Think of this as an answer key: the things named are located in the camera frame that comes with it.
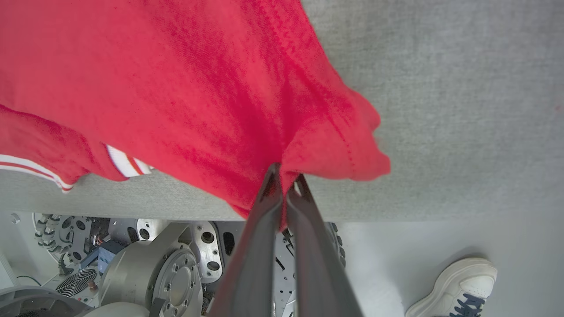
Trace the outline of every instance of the sneaker sole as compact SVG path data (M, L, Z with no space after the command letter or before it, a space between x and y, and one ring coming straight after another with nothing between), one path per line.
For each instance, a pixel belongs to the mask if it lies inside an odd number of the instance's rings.
M447 286L451 281L466 271L468 268L475 266L486 266L495 270L494 281L497 278L497 269L494 264L483 258L467 258L454 262L445 268L435 281L435 286L429 295L413 304L406 312L406 317L420 317L424 315L431 307L435 306L442 297Z

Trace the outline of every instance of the cooling fan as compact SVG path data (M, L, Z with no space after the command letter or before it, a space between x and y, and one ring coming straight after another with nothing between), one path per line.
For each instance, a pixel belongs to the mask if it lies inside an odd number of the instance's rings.
M89 281L94 281L95 285L100 282L100 274L96 266L89 266L83 270L74 268L74 271L67 276L56 275L44 286L57 291L57 293L74 298L91 307L98 307L98 290L90 290Z

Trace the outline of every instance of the white sneaker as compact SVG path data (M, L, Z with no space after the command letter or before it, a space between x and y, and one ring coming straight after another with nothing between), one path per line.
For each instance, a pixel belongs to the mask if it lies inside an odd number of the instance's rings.
M479 317L496 278L497 269L486 259L457 261L439 275L427 297L407 310L406 317Z

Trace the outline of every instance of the electronic component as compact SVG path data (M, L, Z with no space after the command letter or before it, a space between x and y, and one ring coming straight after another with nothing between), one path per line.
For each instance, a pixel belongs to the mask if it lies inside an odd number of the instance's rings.
M104 242L98 248L98 271L101 274L105 273L106 269L108 268L108 265L110 264L110 262L112 262L112 259L116 256L116 254L122 251L123 248L124 248L123 245L113 240Z

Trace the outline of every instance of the fan grille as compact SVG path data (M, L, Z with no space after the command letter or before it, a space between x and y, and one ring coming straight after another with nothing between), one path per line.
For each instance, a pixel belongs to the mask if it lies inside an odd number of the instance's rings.
M66 297L73 297L88 287L88 282L97 276L96 270L87 268L76 274L69 276L66 280L57 286L56 291Z

